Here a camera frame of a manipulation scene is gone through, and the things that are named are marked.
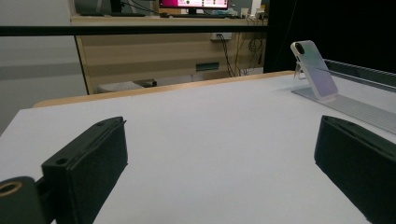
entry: phone case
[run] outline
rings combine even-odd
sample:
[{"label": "phone case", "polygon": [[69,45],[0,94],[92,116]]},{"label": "phone case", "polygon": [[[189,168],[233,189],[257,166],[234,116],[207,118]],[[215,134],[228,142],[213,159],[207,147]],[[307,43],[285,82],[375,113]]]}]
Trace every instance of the phone case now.
[{"label": "phone case", "polygon": [[290,48],[317,99],[326,101],[335,98],[338,89],[315,43],[311,40],[297,41],[291,43]]}]

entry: white wall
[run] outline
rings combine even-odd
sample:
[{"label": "white wall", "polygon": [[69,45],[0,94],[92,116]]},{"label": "white wall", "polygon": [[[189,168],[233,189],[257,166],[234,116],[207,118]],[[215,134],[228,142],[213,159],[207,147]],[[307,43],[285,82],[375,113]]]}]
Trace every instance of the white wall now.
[{"label": "white wall", "polygon": [[[67,0],[0,1],[1,26],[70,25]],[[0,133],[37,102],[86,94],[72,36],[0,36]]]}]

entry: clear acrylic stand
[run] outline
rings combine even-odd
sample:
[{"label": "clear acrylic stand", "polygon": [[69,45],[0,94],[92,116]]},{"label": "clear acrylic stand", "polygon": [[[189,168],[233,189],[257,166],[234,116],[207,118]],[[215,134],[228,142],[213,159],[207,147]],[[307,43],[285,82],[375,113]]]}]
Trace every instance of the clear acrylic stand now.
[{"label": "clear acrylic stand", "polygon": [[338,89],[334,99],[318,100],[298,63],[292,92],[396,134],[396,74],[331,60],[325,63]]}]

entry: computer monitor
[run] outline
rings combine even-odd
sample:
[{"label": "computer monitor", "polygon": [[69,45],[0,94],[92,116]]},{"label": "computer monitor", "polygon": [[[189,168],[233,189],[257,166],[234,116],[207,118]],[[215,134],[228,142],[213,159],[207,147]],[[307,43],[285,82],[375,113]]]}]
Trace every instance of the computer monitor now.
[{"label": "computer monitor", "polygon": [[197,9],[227,10],[229,0],[160,0],[159,3],[160,8],[181,8],[196,14]]}]

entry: white table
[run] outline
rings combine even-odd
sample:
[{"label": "white table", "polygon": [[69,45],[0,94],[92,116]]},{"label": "white table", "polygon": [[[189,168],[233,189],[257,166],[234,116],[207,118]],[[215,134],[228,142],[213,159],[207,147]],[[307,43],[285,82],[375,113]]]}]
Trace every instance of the white table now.
[{"label": "white table", "polygon": [[129,165],[95,223],[368,223],[315,165],[322,115],[292,76],[21,110],[0,138],[0,179],[40,165],[95,122],[125,124]]}]

